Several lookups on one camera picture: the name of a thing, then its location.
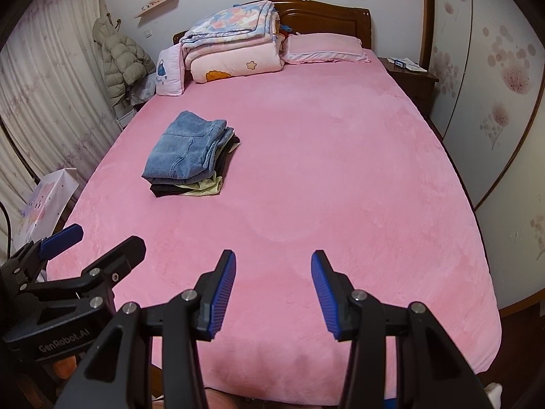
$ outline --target beige jacket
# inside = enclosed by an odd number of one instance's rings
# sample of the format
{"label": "beige jacket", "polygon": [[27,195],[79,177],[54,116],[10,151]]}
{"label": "beige jacket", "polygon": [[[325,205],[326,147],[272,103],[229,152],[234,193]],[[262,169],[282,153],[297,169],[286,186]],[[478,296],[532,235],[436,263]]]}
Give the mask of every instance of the beige jacket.
{"label": "beige jacket", "polygon": [[104,82],[110,105],[125,97],[125,91],[140,78],[155,72],[155,63],[132,38],[116,31],[105,18],[93,25],[93,39],[102,46]]}

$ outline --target wooden headboard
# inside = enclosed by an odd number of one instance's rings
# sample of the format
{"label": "wooden headboard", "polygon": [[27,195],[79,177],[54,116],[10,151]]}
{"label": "wooden headboard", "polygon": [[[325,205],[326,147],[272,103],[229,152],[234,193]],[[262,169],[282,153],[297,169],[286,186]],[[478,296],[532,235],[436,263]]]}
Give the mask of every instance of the wooden headboard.
{"label": "wooden headboard", "polygon": [[[271,1],[280,14],[280,22],[294,32],[350,35],[359,38],[364,48],[371,49],[371,14],[368,9],[334,6],[312,0]],[[173,43],[178,43],[184,34],[185,31],[175,34]]]}

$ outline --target pink blanket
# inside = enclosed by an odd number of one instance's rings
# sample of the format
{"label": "pink blanket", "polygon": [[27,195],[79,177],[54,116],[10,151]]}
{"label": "pink blanket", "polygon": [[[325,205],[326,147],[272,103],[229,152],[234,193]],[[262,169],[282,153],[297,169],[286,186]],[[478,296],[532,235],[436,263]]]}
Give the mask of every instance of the pink blanket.
{"label": "pink blanket", "polygon": [[[149,306],[192,287],[231,248],[238,272],[223,329],[199,344],[205,385],[334,405],[350,346],[327,332],[312,284],[310,258],[323,248],[384,303],[426,303],[473,369],[486,370],[501,327],[475,218],[441,144],[368,54],[367,64],[287,65],[152,98],[85,187],[68,223],[84,239],[50,262],[50,278],[79,275],[137,235],[146,258],[115,287],[115,303]],[[241,146],[219,195],[155,198],[140,175],[185,109],[227,119]],[[153,362],[161,365],[160,343]]]}

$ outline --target paper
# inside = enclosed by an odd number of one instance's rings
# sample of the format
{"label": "paper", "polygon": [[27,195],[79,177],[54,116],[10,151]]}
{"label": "paper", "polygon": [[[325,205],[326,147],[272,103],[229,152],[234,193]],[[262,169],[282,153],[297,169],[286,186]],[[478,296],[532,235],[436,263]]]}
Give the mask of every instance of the paper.
{"label": "paper", "polygon": [[411,61],[407,57],[405,57],[404,59],[401,59],[401,58],[389,58],[388,59],[388,61],[390,63],[392,63],[392,64],[393,64],[394,60],[404,62],[407,65],[406,69],[408,69],[410,71],[413,71],[413,72],[427,72],[426,69],[420,67],[418,64],[416,64],[414,61]]}

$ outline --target white curtain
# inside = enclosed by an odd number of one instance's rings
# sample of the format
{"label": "white curtain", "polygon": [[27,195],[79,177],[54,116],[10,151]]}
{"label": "white curtain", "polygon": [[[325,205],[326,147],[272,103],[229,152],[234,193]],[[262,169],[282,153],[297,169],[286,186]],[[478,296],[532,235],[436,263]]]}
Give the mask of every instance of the white curtain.
{"label": "white curtain", "polygon": [[[0,165],[0,200],[7,209],[13,233],[22,219],[22,213],[26,202],[32,196],[36,187],[34,180],[17,158],[12,146],[0,130],[0,153],[2,164]],[[0,265],[6,260],[7,251],[7,224],[4,214],[0,213]]]}
{"label": "white curtain", "polygon": [[76,167],[76,195],[121,133],[92,39],[97,17],[99,0],[34,0],[0,52],[7,129],[39,177]]}

